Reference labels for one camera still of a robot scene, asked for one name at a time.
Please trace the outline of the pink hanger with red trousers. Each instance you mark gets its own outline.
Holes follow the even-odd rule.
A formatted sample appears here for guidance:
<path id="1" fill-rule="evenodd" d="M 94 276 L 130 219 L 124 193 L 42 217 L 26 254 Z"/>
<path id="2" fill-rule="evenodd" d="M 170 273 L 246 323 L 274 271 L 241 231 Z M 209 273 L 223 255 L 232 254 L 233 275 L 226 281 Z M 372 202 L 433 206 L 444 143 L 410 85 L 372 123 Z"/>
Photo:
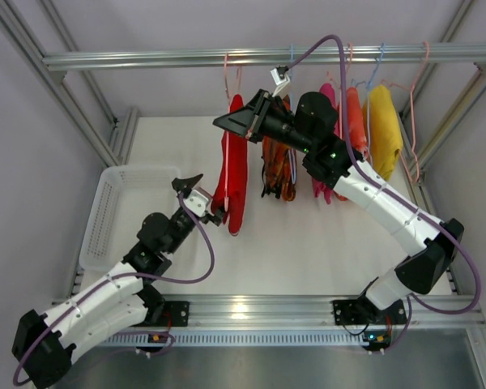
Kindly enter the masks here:
<path id="1" fill-rule="evenodd" d="M 234 79 L 234 83 L 232 88 L 229 86 L 228 82 L 228 60 L 229 60 L 229 53 L 226 53 L 224 55 L 224 87 L 225 87 L 225 95 L 227 98 L 227 103 L 228 103 L 228 110 L 227 112 L 230 113 L 230 107 L 233 99 L 233 95 L 231 94 L 232 88 L 234 89 L 234 92 L 238 94 L 241 90 L 241 76 L 242 76 L 242 66 L 238 66 L 236 69 L 236 75 Z M 229 205 L 229 196 L 228 196 L 228 171 L 229 171 L 229 136 L 227 136 L 225 140 L 225 146 L 224 146 L 224 151 L 225 151 L 225 162 L 224 162 L 224 167 L 225 167 L 225 173 L 224 173 L 224 208 L 227 211 L 228 210 L 228 205 Z"/>

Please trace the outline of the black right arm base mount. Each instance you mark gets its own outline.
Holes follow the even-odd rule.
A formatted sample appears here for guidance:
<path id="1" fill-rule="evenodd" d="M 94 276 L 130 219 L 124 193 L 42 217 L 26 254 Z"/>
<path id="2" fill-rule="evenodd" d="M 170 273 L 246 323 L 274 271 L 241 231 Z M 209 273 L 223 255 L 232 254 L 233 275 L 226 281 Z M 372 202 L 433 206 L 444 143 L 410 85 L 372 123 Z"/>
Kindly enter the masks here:
<path id="1" fill-rule="evenodd" d="M 368 325 L 375 322 L 376 308 L 368 300 L 340 299 L 333 300 L 331 304 L 337 326 Z"/>

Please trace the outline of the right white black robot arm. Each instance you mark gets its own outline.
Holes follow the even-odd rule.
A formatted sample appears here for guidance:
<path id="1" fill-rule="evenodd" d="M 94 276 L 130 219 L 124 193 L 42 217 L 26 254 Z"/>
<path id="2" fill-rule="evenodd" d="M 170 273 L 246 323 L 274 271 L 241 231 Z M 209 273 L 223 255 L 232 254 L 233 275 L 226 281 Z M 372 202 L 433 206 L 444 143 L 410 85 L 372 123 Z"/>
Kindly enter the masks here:
<path id="1" fill-rule="evenodd" d="M 295 112 L 265 90 L 214 126 L 252 143 L 276 140 L 305 154 L 307 173 L 365 210 L 400 244 L 406 258 L 373 280 L 354 301 L 367 322 L 393 304 L 417 293 L 428 294 L 454 260 L 464 232 L 456 219 L 444 222 L 420 210 L 381 177 L 334 133 L 339 114 L 320 92 L 301 96 Z"/>

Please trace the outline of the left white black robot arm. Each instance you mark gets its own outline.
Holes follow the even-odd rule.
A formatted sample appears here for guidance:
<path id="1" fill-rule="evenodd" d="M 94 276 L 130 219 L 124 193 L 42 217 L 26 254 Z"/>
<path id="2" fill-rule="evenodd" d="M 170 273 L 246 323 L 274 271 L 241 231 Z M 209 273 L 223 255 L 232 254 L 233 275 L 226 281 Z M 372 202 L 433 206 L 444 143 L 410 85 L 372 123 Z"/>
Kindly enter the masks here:
<path id="1" fill-rule="evenodd" d="M 172 256 L 194 230 L 202 232 L 205 224 L 219 225 L 224 218 L 223 210 L 210 211 L 212 197 L 200 187 L 202 178 L 175 178 L 178 209 L 170 217 L 146 216 L 136 244 L 95 283 L 41 314 L 29 310 L 21 317 L 11 349 L 18 362 L 15 387 L 49 388 L 110 336 L 159 322 L 165 300 L 154 282 L 182 284 L 164 274 Z"/>

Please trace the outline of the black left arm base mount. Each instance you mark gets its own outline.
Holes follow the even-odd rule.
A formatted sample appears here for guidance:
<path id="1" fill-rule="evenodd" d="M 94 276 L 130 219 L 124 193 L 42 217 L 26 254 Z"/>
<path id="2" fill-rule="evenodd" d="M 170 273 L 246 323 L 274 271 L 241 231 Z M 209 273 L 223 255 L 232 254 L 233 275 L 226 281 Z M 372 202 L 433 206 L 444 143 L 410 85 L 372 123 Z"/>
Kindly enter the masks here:
<path id="1" fill-rule="evenodd" d="M 166 301 L 144 322 L 144 325 L 165 328 L 187 327 L 189 316 L 190 303 L 188 301 Z"/>

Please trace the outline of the red trousers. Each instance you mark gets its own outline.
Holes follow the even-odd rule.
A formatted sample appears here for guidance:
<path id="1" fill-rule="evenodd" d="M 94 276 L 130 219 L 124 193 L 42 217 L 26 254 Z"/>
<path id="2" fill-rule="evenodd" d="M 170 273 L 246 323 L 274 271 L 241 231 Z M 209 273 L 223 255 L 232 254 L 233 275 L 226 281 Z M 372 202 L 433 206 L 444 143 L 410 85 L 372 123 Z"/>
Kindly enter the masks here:
<path id="1" fill-rule="evenodd" d="M 229 136 L 229 171 L 228 171 L 228 210 L 224 208 L 224 173 L 225 173 L 225 140 Z M 211 211 L 214 213 L 218 208 L 226 212 L 224 224 L 228 225 L 228 231 L 236 236 L 243 223 L 245 201 L 248 183 L 248 147 L 247 141 L 237 135 L 225 131 L 221 139 L 223 162 L 220 171 L 220 179 L 213 195 Z"/>

